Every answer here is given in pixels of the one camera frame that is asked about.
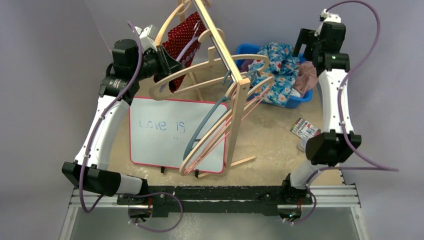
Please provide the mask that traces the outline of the blue floral garment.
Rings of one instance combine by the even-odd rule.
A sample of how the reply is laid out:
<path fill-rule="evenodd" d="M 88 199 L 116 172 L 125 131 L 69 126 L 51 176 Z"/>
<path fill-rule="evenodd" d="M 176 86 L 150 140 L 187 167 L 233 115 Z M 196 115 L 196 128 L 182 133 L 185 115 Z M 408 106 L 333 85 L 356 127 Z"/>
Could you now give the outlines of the blue floral garment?
<path fill-rule="evenodd" d="M 293 49 L 290 44 L 268 42 L 257 52 L 258 55 L 268 57 L 268 67 L 264 67 L 265 61 L 260 59 L 255 59 L 248 65 L 248 71 L 254 72 L 253 86 L 269 77 L 274 78 L 272 86 L 262 100 L 264 103 L 283 108 L 289 104 L 300 70 L 300 59 L 293 56 Z"/>

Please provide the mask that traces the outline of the pink garment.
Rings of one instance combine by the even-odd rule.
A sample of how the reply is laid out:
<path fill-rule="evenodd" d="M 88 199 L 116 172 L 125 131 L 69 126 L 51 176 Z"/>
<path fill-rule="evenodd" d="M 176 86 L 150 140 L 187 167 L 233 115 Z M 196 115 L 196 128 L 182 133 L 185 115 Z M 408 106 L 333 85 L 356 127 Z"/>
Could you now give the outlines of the pink garment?
<path fill-rule="evenodd" d="M 318 83 L 317 71 L 311 61 L 304 61 L 298 67 L 298 74 L 293 85 L 293 95 L 303 98 L 304 95 L 312 90 Z"/>

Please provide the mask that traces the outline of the plain wooden hanger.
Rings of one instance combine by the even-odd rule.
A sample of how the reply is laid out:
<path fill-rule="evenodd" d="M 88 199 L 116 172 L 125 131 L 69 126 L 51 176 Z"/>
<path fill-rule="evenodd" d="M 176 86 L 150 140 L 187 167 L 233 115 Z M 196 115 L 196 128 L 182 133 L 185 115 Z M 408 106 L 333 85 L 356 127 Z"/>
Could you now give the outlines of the plain wooden hanger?
<path fill-rule="evenodd" d="M 246 116 L 249 115 L 260 102 L 262 102 L 273 83 L 274 78 L 269 77 L 261 81 L 256 86 L 253 86 L 247 92 L 248 97 L 256 92 L 258 92 L 258 95 L 253 97 L 251 100 L 244 100 L 242 113 L 243 119 L 246 118 Z M 207 155 L 209 155 L 223 140 L 226 139 L 227 135 L 232 132 L 231 128 L 233 127 L 233 118 L 237 116 L 232 107 L 236 106 L 235 101 L 239 96 L 240 94 L 237 93 L 236 84 L 230 84 L 227 92 L 215 103 L 215 105 L 213 105 L 203 118 L 184 151 L 183 163 L 179 168 L 179 173 L 182 176 L 188 175 L 191 171 L 193 171 L 204 160 L 204 158 L 207 157 Z M 228 108 L 201 138 L 198 138 L 202 129 L 209 121 L 210 117 L 214 114 L 218 106 L 226 101 L 230 101 L 232 107 Z"/>

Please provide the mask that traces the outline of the pink wire hanger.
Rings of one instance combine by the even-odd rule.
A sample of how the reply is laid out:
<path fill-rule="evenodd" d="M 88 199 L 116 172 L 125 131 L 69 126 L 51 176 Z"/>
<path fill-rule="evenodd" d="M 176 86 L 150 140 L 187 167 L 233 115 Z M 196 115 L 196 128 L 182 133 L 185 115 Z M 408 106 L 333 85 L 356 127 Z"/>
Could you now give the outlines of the pink wire hanger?
<path fill-rule="evenodd" d="M 262 102 L 274 84 L 274 80 L 273 76 L 269 76 L 253 87 L 246 85 L 247 89 L 242 91 L 245 95 L 239 93 L 241 88 L 236 83 L 231 83 L 225 94 L 212 106 L 192 134 L 183 153 L 183 162 L 178 169 L 179 174 L 186 176 L 194 171 L 219 145 L 223 145 L 224 152 L 229 151 L 225 143 L 227 136 L 231 136 L 234 129 L 239 129 L 241 121 Z M 223 103 L 229 103 L 230 107 L 206 130 L 207 123 L 211 122 L 211 117 Z"/>

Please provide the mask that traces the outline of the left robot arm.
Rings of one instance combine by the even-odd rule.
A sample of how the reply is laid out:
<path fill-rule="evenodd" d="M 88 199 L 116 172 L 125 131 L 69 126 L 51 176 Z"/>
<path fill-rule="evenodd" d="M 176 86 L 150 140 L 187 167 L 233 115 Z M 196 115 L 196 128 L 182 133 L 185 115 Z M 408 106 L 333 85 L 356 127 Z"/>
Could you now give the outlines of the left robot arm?
<path fill-rule="evenodd" d="M 139 82 L 152 76 L 161 80 L 183 68 L 163 44 L 139 53 L 133 39 L 115 42 L 89 133 L 74 161 L 64 162 L 61 169 L 75 188 L 108 197 L 126 194 L 138 205 L 148 201 L 146 179 L 108 170 L 112 145 Z"/>

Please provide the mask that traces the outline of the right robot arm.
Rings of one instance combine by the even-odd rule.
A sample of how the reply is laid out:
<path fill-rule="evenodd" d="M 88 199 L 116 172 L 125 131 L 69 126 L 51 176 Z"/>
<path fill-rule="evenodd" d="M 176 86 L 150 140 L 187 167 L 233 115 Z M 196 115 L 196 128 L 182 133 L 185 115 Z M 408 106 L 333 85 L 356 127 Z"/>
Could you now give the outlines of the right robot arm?
<path fill-rule="evenodd" d="M 349 145 L 358 148 L 362 137 L 354 133 L 349 119 L 347 80 L 350 58 L 341 53 L 346 35 L 343 23 L 327 21 L 317 30 L 302 28 L 293 49 L 298 56 L 305 45 L 303 58 L 316 69 L 322 94 L 323 126 L 305 147 L 306 160 L 283 181 L 280 196 L 288 204 L 308 195 L 308 185 L 320 171 L 344 163 L 352 154 Z"/>

